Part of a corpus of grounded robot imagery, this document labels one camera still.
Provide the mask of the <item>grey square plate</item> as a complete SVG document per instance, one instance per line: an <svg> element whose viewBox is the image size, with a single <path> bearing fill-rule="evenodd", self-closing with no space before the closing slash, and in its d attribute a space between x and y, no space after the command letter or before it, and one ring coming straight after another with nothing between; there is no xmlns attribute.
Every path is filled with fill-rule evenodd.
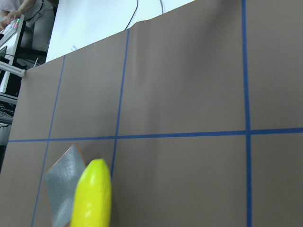
<svg viewBox="0 0 303 227"><path fill-rule="evenodd" d="M53 227L65 227L70 223L76 186L85 168L82 152L73 144L45 173Z"/></svg>

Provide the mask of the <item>person in grey clothes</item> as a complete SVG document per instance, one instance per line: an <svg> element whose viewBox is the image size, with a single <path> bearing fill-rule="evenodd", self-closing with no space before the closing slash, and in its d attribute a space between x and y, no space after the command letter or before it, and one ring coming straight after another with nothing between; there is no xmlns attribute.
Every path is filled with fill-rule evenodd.
<svg viewBox="0 0 303 227"><path fill-rule="evenodd" d="M0 2L0 29L5 28L22 15L25 30L21 47L33 50L48 51L52 35L57 0L2 0Z"/></svg>

